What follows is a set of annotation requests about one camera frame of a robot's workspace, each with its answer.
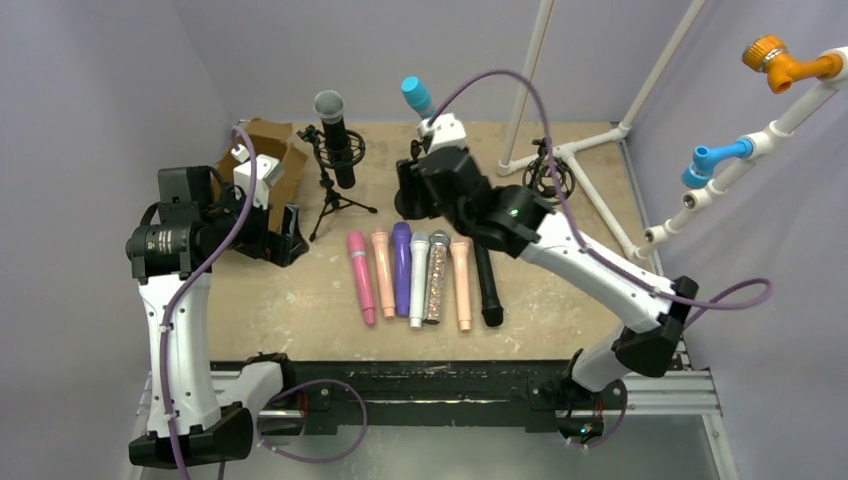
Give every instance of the orange valve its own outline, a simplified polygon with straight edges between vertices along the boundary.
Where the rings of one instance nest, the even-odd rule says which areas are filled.
[[[842,58],[830,53],[812,62],[799,62],[792,58],[789,50],[779,38],[768,35],[758,39],[745,49],[742,63],[755,72],[764,72],[774,93],[789,90],[794,82],[816,77],[827,79],[842,71]]]

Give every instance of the cardboard box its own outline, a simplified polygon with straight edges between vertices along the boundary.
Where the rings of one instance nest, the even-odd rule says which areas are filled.
[[[291,137],[293,130],[290,123],[275,123],[261,118],[254,118],[247,124],[244,124],[243,127],[253,141],[256,154],[265,154],[280,160],[285,169],[283,178],[271,188],[270,197],[271,216],[268,228],[274,232],[279,232],[280,225],[283,223],[284,207],[294,199],[297,186],[303,177],[303,169],[309,157],[292,145]],[[215,164],[221,175],[228,182],[233,181],[233,168],[239,165],[238,160],[230,155],[232,148],[233,145],[230,144],[227,147],[227,152]]]

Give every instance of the pink microphone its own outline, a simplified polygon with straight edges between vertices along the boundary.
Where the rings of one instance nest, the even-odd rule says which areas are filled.
[[[365,236],[359,230],[347,234],[347,251],[353,262],[353,276],[356,278],[356,291],[359,293],[359,306],[365,323],[373,327],[377,323],[377,313],[374,307],[374,292],[371,289],[371,274],[368,272],[368,261],[365,258]]]

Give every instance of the black tripod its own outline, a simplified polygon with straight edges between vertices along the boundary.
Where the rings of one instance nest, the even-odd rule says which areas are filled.
[[[347,139],[343,142],[345,147],[339,150],[333,150],[327,147],[324,141],[324,134],[314,126],[309,125],[306,129],[304,129],[304,131],[297,132],[297,136],[300,137],[301,140],[312,144],[315,160],[318,161],[318,167],[321,168],[321,180],[318,182],[318,185],[321,185],[325,192],[324,208],[321,209],[321,215],[318,216],[318,222],[315,223],[315,228],[312,229],[312,233],[309,235],[310,242],[315,241],[315,232],[318,231],[318,227],[321,225],[321,220],[331,213],[336,213],[347,207],[359,207],[368,210],[369,213],[377,213],[376,208],[355,202],[342,196],[341,193],[333,189],[333,187],[336,186],[336,182],[330,178],[330,174],[327,173],[327,169],[339,169],[336,170],[336,178],[338,178],[338,172],[340,169],[351,169],[350,179],[353,179],[352,168],[357,163],[361,162],[362,158],[365,156],[365,140],[362,139],[362,135],[352,130],[346,130],[345,133],[347,133]],[[351,180],[347,188],[353,186],[354,181],[355,180]]]
[[[321,215],[318,216],[318,221],[315,223],[315,228],[312,229],[312,233],[309,234],[309,241],[315,241],[315,232],[318,231],[318,227],[321,225],[321,220],[324,219],[327,215],[331,213],[336,213],[340,210],[344,210],[347,207],[359,207],[368,210],[370,213],[377,213],[377,209],[374,207],[369,207],[368,205],[359,203],[357,201],[351,200],[341,193],[333,190],[333,187],[336,185],[330,178],[330,174],[327,173],[327,170],[320,163],[318,166],[321,167],[321,180],[318,181],[318,184],[324,187],[324,208],[321,209]]]

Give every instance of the white microphone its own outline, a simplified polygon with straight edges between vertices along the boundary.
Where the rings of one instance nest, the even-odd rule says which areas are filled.
[[[430,252],[430,236],[424,232],[415,232],[409,249],[412,251],[409,326],[419,330],[424,317],[424,291],[427,289],[427,254]]]

